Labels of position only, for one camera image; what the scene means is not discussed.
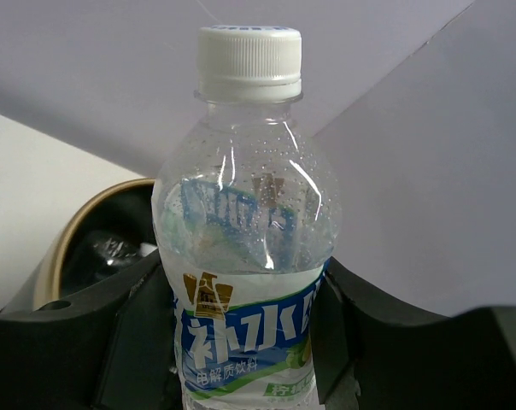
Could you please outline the clear bottle green-blue label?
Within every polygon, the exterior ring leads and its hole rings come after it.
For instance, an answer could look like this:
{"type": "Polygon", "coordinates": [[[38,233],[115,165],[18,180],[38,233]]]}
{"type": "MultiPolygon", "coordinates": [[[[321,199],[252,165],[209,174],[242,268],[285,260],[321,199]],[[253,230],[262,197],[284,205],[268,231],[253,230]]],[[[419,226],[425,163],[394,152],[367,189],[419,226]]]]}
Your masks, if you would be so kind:
{"type": "Polygon", "coordinates": [[[342,207],[332,167],[291,113],[301,66],[292,28],[198,33],[196,96],[207,111],[152,195],[187,409],[314,405],[309,323],[342,207]]]}

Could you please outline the clear bottle dark blue label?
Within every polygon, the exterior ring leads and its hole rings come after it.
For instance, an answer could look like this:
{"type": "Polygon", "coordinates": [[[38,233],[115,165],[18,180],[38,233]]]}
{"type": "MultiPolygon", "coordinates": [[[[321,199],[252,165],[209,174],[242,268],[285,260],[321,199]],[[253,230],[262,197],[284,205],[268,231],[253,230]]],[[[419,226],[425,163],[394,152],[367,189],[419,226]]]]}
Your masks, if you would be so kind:
{"type": "Polygon", "coordinates": [[[149,242],[132,243],[110,231],[91,231],[74,251],[73,259],[85,267],[121,269],[142,260],[157,250],[149,242]]]}

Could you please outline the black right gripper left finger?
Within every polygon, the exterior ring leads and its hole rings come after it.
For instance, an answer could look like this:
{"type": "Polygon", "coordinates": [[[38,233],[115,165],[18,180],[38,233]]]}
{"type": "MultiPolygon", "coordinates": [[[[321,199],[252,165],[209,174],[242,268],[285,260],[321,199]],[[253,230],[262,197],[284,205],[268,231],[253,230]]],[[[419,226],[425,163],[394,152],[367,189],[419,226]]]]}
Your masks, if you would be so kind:
{"type": "Polygon", "coordinates": [[[173,293],[152,253],[35,310],[0,313],[0,409],[179,409],[173,293]]]}

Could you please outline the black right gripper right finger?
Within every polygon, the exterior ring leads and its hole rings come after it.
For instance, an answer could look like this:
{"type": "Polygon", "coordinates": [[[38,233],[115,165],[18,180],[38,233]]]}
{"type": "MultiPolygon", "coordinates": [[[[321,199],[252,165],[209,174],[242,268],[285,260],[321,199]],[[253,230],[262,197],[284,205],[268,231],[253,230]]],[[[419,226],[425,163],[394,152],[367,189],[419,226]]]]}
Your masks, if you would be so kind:
{"type": "Polygon", "coordinates": [[[310,340],[328,409],[516,409],[516,307],[442,316],[330,260],[310,340]]]}

